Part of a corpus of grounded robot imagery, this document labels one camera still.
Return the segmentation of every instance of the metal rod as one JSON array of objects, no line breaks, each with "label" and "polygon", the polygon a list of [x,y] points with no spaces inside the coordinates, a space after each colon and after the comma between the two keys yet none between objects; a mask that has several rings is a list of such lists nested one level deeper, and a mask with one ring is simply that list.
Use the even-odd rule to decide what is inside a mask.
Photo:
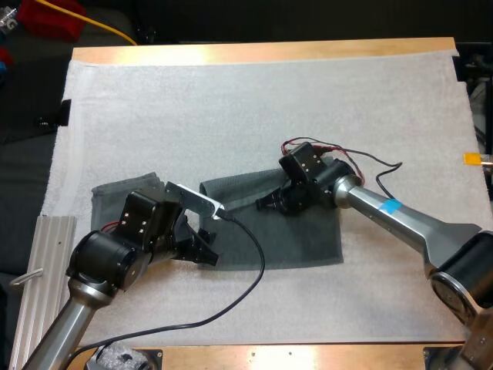
[{"label": "metal rod", "polygon": [[113,297],[80,281],[69,281],[70,299],[34,350],[23,370],[59,370],[79,344],[95,312]]}]

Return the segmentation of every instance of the red object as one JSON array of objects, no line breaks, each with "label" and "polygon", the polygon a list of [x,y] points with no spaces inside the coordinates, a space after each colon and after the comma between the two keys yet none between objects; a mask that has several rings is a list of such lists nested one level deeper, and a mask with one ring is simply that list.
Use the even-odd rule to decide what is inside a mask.
[{"label": "red object", "polygon": [[12,64],[14,64],[12,57],[5,49],[0,49],[0,62],[4,62],[6,66],[11,66]]},{"label": "red object", "polygon": [[[86,10],[74,0],[48,0],[53,5],[71,12],[85,15]],[[70,15],[51,9],[36,0],[23,0],[17,19],[34,35],[75,42],[85,22]]]}]

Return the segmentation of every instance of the silver metal plate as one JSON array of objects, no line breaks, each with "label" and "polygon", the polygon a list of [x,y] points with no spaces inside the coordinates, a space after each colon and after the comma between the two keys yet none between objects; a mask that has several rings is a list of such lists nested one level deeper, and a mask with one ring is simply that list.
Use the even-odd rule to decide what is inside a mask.
[{"label": "silver metal plate", "polygon": [[[72,253],[75,217],[39,216],[36,222],[9,369],[27,362],[63,307],[65,270]],[[42,269],[41,274],[33,271]]]}]

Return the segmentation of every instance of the red wire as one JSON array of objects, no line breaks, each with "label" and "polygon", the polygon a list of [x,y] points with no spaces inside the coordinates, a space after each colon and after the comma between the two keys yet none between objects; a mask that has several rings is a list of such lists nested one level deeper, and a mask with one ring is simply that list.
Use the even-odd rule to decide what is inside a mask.
[{"label": "red wire", "polygon": [[[294,145],[294,146],[300,145],[300,143],[294,143],[294,140],[295,139],[290,139],[288,141],[285,141],[280,146],[280,150],[281,150],[281,153],[283,155],[286,155],[289,152],[289,150],[286,148],[286,145]],[[364,184],[365,179],[364,179],[363,172],[360,170],[360,167],[357,165],[357,163],[353,160],[353,158],[347,153],[347,151],[342,146],[340,146],[340,145],[328,146],[326,144],[319,143],[317,141],[313,141],[310,144],[317,144],[316,146],[314,146],[314,148],[321,150],[322,151],[322,154],[329,153],[329,152],[332,152],[334,150],[336,150],[336,151],[341,152],[342,154],[344,154],[346,156],[346,158],[353,164],[353,167],[356,170],[357,175],[361,178],[362,184]]]},{"label": "red wire", "polygon": [[110,227],[116,227],[120,221],[111,221],[101,227],[101,231],[107,231]]}]

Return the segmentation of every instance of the yellow cable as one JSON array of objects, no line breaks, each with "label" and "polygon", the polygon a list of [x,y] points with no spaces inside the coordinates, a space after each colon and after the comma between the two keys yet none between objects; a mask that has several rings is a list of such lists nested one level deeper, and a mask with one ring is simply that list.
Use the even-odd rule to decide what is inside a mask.
[{"label": "yellow cable", "polygon": [[133,41],[130,37],[128,37],[126,34],[123,32],[120,32],[118,29],[114,29],[113,27],[109,27],[108,25],[103,25],[102,23],[99,23],[91,18],[87,18],[84,15],[80,15],[74,12],[70,12],[69,10],[65,8],[60,8],[59,6],[52,4],[51,2],[47,2],[46,0],[36,0],[38,3],[43,4],[45,6],[48,6],[51,9],[58,10],[59,12],[65,13],[67,15],[71,15],[74,18],[78,18],[83,20],[84,22],[90,23],[92,25],[97,25],[98,27],[101,27],[102,29],[105,29],[107,31],[113,32],[117,34],[118,36],[123,37],[126,41],[130,42],[132,45],[137,45],[135,41]]}]

